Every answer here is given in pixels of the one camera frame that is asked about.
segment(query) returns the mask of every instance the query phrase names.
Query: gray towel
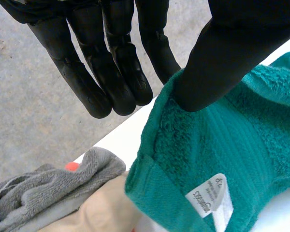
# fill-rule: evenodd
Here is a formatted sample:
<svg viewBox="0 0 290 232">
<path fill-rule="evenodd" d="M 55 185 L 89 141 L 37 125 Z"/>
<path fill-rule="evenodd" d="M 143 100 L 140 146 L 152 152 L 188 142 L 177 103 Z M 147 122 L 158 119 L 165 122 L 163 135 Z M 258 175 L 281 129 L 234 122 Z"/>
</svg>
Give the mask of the gray towel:
<svg viewBox="0 0 290 232">
<path fill-rule="evenodd" d="M 75 172 L 45 164 L 0 183 L 0 232 L 36 232 L 77 210 L 125 169 L 113 153 L 93 147 Z"/>
</svg>

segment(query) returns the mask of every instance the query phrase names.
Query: towel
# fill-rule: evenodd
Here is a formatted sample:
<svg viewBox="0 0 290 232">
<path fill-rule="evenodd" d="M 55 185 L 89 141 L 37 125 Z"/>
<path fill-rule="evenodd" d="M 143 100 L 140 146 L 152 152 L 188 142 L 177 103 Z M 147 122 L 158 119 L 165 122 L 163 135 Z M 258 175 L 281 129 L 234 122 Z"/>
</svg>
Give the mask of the towel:
<svg viewBox="0 0 290 232">
<path fill-rule="evenodd" d="M 256 66 L 225 97 L 194 113 L 173 98 L 181 73 L 155 102 L 126 194 L 170 232 L 213 232 L 213 218 L 199 215 L 186 195 L 224 174 L 234 208 L 226 231 L 247 232 L 271 198 L 290 187 L 290 52 Z"/>
<path fill-rule="evenodd" d="M 94 147 L 75 172 L 45 164 L 0 183 L 0 232 L 36 232 L 77 210 L 125 169 L 113 153 Z"/>
<path fill-rule="evenodd" d="M 142 213 L 124 193 L 127 175 L 108 181 L 78 211 L 38 232 L 131 232 Z"/>
</svg>

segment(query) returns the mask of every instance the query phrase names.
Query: white table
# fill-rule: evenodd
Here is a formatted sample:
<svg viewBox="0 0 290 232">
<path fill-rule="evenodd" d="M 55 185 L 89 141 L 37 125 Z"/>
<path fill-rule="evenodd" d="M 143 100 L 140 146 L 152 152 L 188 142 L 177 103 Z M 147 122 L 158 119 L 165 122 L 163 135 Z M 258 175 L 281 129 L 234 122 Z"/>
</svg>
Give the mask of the white table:
<svg viewBox="0 0 290 232">
<path fill-rule="evenodd" d="M 290 40 L 273 52 L 261 64 L 269 65 L 284 53 L 290 51 Z M 103 147 L 121 158 L 127 170 L 136 158 L 141 142 L 141 133 L 147 122 L 154 100 L 144 106 L 115 130 L 105 136 L 94 146 Z M 80 163 L 83 155 L 75 162 Z M 290 189 L 274 197 L 261 211 L 253 232 L 290 232 Z"/>
</svg>

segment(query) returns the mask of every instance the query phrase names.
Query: orange object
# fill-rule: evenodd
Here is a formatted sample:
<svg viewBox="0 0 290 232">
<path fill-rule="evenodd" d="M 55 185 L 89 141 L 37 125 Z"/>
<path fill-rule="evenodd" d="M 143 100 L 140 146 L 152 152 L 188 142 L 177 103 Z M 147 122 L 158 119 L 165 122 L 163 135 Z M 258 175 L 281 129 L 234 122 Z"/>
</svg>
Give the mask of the orange object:
<svg viewBox="0 0 290 232">
<path fill-rule="evenodd" d="M 78 167 L 79 163 L 70 162 L 64 167 L 64 169 L 67 171 L 75 172 L 78 169 Z"/>
</svg>

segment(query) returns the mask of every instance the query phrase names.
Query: care label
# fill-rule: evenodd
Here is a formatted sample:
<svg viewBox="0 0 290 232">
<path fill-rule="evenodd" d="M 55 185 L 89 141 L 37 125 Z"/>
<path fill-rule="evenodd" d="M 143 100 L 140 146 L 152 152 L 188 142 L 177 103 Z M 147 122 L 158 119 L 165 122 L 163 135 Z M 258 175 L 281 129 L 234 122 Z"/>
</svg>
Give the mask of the care label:
<svg viewBox="0 0 290 232">
<path fill-rule="evenodd" d="M 233 213 L 233 205 L 224 174 L 217 174 L 186 195 L 202 218 L 212 213 L 217 232 L 224 232 Z"/>
</svg>

